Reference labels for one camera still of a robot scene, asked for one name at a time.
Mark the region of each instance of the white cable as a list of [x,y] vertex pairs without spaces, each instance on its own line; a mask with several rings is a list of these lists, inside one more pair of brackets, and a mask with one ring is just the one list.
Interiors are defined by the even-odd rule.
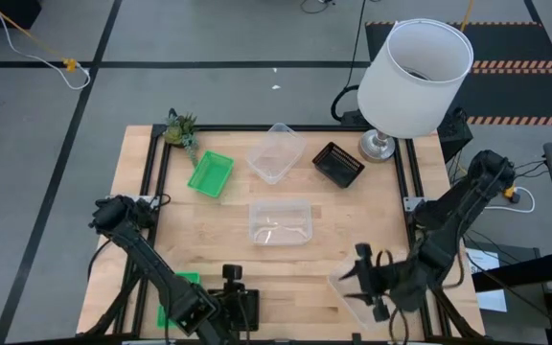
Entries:
[[523,188],[523,187],[515,187],[515,192],[518,190],[522,190],[523,192],[527,193],[529,197],[532,199],[532,208],[530,208],[529,210],[518,210],[511,207],[506,207],[506,206],[487,206],[485,207],[485,210],[504,210],[504,211],[512,211],[517,213],[524,213],[524,214],[534,212],[534,210],[536,209],[536,200],[534,199],[532,192],[528,191],[526,188]]
[[84,87],[86,87],[86,85],[88,85],[90,82],[91,82],[91,76],[88,75],[88,71],[85,70],[84,68],[82,68],[81,64],[79,62],[76,61],[76,67],[80,68],[80,70],[86,75],[86,82],[84,83],[83,86],[72,86],[70,83],[69,83],[69,80],[67,78],[65,78],[65,75],[63,75],[63,72],[61,72],[60,69],[56,68],[53,64],[51,63],[48,63],[46,60],[44,60],[43,58],[41,57],[36,57],[36,56],[33,56],[33,55],[29,55],[29,54],[25,54],[25,53],[21,53],[19,52],[16,48],[14,48],[14,45],[12,44],[12,40],[10,39],[10,33],[8,33],[8,26],[6,25],[6,21],[4,20],[4,18],[1,16],[0,14],[0,20],[1,20],[1,24],[4,26],[4,31],[6,32],[6,37],[8,38],[8,44],[10,44],[10,48],[17,54],[23,56],[23,57],[26,57],[26,58],[33,58],[33,59],[36,59],[38,61],[42,61],[43,63],[45,63],[46,65],[48,65],[49,67],[51,67],[52,69],[54,69],[55,71],[57,71],[61,77],[63,78],[63,80],[65,81],[65,83],[67,84],[67,86],[69,88],[71,88],[72,90],[82,90]]

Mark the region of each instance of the gray floor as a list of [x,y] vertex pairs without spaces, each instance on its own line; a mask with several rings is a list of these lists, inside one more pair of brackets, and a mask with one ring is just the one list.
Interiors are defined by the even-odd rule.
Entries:
[[[535,2],[552,39],[552,1]],[[91,60],[111,4],[112,0],[44,0],[32,33],[67,56]],[[307,15],[300,13],[297,0],[124,0],[104,60],[348,60],[360,4],[337,1],[325,12]],[[460,21],[466,7],[461,0],[382,0],[367,3],[365,20],[423,16]],[[483,0],[476,2],[471,20],[528,21],[530,16],[522,0]],[[55,59],[21,35],[13,34],[12,39],[26,53]],[[361,60],[368,59],[364,39],[359,44]],[[0,60],[24,60],[9,50],[1,31]],[[93,200],[109,191],[125,126],[162,122],[171,106],[193,111],[201,123],[331,124],[329,106],[347,72],[100,70],[8,341],[74,334],[86,266],[97,240],[85,224]],[[353,82],[361,73],[356,70]],[[72,82],[81,84],[80,74]],[[281,88],[272,89],[274,85]],[[0,69],[0,313],[78,96],[54,71]],[[351,98],[342,108],[353,106]],[[541,155],[543,143],[552,141],[552,126],[473,126],[472,131],[475,139],[466,147],[462,162],[483,149],[496,150],[517,163],[527,162]],[[474,229],[499,243],[536,246],[542,254],[552,253],[550,180],[544,175],[521,180],[520,185],[536,197],[534,214],[487,211]],[[492,323],[490,315],[485,322],[496,337],[513,333],[512,328]],[[532,337],[543,342],[542,332]]]

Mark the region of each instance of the paper sheet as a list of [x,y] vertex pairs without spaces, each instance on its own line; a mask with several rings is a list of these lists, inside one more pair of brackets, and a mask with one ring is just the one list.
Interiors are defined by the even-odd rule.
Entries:
[[[483,269],[492,269],[499,267],[499,259],[497,253],[476,249],[466,248],[468,254],[474,262],[481,266]],[[471,273],[479,272],[480,269],[470,263]],[[476,299],[478,300],[478,307],[487,311],[503,311],[506,312],[506,297],[504,296],[504,290],[495,290],[476,293]]]

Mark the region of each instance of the lamp base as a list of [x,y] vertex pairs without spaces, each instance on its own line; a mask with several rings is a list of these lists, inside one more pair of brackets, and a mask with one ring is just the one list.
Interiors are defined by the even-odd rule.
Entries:
[[370,129],[363,133],[359,141],[359,153],[372,163],[384,162],[395,152],[395,140],[390,136]]

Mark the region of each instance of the clear plastic container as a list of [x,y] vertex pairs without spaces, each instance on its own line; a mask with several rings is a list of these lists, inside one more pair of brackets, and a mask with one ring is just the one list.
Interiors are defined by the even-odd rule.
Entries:
[[246,154],[246,162],[265,182],[276,184],[299,160],[305,147],[306,139],[287,125],[276,124]]
[[304,244],[312,238],[307,200],[259,200],[250,205],[250,240],[261,245]]
[[368,331],[374,331],[380,327],[380,324],[374,319],[372,313],[372,307],[368,307],[363,301],[357,298],[344,297],[349,293],[360,293],[361,286],[359,285],[359,279],[357,276],[339,280],[340,277],[348,273],[353,266],[355,266],[356,255],[349,255],[342,263],[340,263],[327,277],[327,281],[333,288],[335,293],[342,299],[342,302],[346,305],[347,309],[355,316],[358,324],[363,329]]

